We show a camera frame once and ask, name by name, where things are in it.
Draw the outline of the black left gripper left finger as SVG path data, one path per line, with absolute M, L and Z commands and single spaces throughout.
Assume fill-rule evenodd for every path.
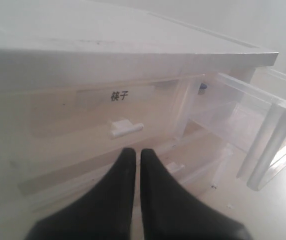
M 135 193 L 136 152 L 124 148 L 85 195 L 38 221 L 27 240 L 128 240 Z

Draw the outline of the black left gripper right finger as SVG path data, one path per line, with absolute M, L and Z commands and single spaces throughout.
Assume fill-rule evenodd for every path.
M 187 192 L 167 171 L 153 149 L 143 149 L 140 199 L 147 240 L 214 240 L 219 233 L 201 216 L 207 206 Z

